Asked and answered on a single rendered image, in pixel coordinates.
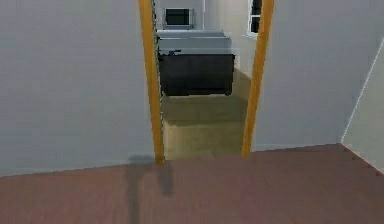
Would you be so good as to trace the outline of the grey kitchen counter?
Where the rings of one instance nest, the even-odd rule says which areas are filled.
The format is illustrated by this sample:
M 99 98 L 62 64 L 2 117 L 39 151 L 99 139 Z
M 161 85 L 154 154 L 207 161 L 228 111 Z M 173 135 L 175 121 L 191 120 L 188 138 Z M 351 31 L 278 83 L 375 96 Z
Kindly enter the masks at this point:
M 179 50 L 180 54 L 231 54 L 231 38 L 223 31 L 158 30 L 162 54 Z

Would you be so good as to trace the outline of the dark brown cabinet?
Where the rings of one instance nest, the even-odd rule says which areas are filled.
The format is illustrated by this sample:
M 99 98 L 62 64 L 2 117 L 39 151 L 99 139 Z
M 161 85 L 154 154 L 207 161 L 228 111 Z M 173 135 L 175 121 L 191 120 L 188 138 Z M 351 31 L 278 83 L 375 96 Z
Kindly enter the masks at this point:
M 234 54 L 162 55 L 161 91 L 167 96 L 232 94 Z

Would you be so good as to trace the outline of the white microwave oven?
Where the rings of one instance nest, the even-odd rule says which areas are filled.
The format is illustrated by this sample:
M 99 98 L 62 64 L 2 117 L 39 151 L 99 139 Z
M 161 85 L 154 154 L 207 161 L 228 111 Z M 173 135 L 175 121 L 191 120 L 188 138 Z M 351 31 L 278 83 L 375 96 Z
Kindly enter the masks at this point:
M 191 8 L 166 8 L 165 25 L 167 27 L 191 27 L 193 25 Z

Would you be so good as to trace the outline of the orange door frame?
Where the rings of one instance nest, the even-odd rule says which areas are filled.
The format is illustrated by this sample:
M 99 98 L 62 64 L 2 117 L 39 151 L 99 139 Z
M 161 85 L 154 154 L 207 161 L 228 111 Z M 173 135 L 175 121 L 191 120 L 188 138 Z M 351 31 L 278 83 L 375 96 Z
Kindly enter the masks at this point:
M 155 19 L 153 0 L 137 0 L 140 13 L 140 25 L 144 53 L 144 66 L 147 94 L 150 108 L 151 131 L 153 138 L 154 161 L 156 164 L 165 162 L 163 144 L 163 123 L 160 112 L 159 69 L 155 54 Z M 252 68 L 251 85 L 248 97 L 247 113 L 242 138 L 241 155 L 247 156 L 251 151 L 258 109 L 261 83 L 264 72 L 266 52 L 273 18 L 274 0 L 263 0 L 260 15 L 258 37 Z

